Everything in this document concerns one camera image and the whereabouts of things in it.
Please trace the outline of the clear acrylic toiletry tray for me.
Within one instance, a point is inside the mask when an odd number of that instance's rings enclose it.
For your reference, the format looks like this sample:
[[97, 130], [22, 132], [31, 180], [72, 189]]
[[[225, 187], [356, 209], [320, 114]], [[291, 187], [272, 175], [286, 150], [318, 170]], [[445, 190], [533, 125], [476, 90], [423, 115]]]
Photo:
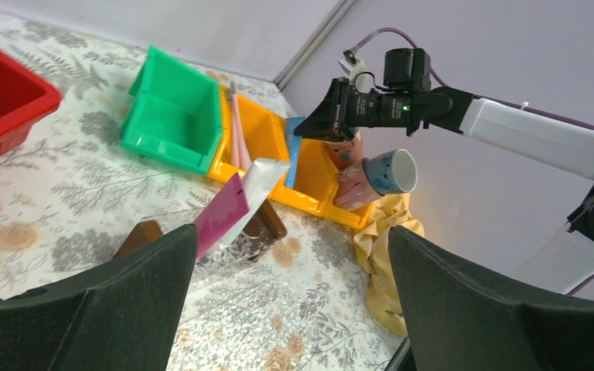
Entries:
[[225, 265], [246, 260], [255, 262], [288, 234], [273, 206], [265, 201], [248, 221], [243, 222], [237, 235], [228, 240], [226, 235], [234, 232], [234, 224], [242, 219], [242, 213], [236, 206], [211, 205], [161, 216], [147, 216], [135, 224], [114, 255], [123, 256], [179, 226], [192, 223], [197, 230], [199, 264]]

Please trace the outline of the white toothpaste tube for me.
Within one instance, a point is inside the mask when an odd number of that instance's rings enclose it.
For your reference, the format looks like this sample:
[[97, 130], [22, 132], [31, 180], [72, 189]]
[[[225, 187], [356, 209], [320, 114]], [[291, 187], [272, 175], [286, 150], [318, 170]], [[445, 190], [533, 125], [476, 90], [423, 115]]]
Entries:
[[231, 245], [235, 241], [290, 167], [291, 162], [270, 158], [253, 161], [242, 179], [249, 211], [220, 239], [221, 244]]

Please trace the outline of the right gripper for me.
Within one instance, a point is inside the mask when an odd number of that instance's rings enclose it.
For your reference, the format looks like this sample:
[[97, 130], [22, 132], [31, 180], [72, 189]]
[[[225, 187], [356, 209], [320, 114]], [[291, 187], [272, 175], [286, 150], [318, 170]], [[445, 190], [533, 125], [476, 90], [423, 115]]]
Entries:
[[325, 97], [294, 134], [308, 139], [351, 141], [358, 128], [419, 129], [424, 96], [411, 92], [361, 93], [347, 78], [331, 82]]

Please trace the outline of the pink toothpaste tube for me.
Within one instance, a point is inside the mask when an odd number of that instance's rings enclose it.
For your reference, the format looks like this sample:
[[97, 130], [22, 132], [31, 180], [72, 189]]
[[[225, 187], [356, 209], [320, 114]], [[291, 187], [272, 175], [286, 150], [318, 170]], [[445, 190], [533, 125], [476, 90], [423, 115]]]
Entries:
[[197, 259], [203, 257], [249, 211], [241, 177], [234, 173], [193, 221], [197, 229]]

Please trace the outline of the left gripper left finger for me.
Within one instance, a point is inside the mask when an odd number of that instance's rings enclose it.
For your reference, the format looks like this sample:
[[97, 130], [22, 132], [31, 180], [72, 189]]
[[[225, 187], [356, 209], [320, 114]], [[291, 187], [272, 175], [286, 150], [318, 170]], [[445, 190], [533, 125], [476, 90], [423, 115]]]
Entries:
[[196, 261], [181, 226], [130, 253], [0, 299], [0, 370], [164, 370]]

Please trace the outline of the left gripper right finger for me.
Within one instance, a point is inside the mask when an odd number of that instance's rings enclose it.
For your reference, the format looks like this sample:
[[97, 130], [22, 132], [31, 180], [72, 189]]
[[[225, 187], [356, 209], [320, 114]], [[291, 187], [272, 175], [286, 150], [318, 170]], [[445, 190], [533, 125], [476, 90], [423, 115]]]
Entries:
[[390, 370], [594, 370], [594, 301], [516, 281], [397, 226], [407, 337]]

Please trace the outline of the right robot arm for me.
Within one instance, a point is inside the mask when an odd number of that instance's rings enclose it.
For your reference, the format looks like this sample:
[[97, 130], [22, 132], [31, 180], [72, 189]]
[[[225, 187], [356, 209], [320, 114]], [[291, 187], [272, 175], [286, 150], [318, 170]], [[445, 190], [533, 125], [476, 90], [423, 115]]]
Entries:
[[356, 72], [333, 79], [323, 101], [294, 132], [302, 138], [346, 142], [358, 128], [404, 128], [412, 135], [436, 126], [591, 180], [592, 188], [565, 227], [515, 275], [548, 291], [577, 291], [594, 277], [594, 128], [526, 104], [432, 87], [433, 74], [423, 49], [389, 50], [382, 86], [359, 91]]

